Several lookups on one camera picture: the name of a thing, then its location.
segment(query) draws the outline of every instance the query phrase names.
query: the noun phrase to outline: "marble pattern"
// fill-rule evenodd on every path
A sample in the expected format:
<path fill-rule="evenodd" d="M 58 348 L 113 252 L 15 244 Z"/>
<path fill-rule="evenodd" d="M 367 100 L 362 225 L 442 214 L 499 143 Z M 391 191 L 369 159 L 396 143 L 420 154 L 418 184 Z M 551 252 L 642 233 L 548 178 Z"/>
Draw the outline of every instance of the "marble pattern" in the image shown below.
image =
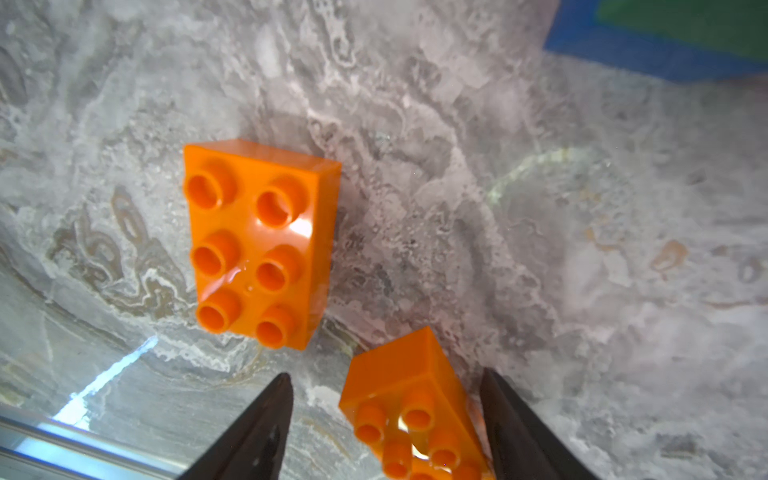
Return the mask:
<path fill-rule="evenodd" d="M 429 325 L 602 478 L 768 478 L 765 79 L 546 54 L 554 8 L 0 0 L 2 400 L 54 415 L 156 335 L 92 431 L 190 462 L 287 370 L 282 478 L 382 478 L 344 375 Z M 303 353 L 194 322 L 181 148 L 230 137 L 344 164 Z"/>

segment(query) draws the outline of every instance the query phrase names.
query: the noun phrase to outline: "orange lego brick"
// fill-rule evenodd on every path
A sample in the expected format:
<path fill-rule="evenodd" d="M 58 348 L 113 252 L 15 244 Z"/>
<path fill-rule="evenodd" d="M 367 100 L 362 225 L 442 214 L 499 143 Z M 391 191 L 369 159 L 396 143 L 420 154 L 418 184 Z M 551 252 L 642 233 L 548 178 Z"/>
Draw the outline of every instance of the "orange lego brick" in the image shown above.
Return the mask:
<path fill-rule="evenodd" d="M 352 360 L 339 408 L 389 478 L 489 480 L 467 395 L 426 327 Z"/>
<path fill-rule="evenodd" d="M 328 297 L 341 164 L 245 140 L 184 148 L 197 321 L 303 350 Z"/>

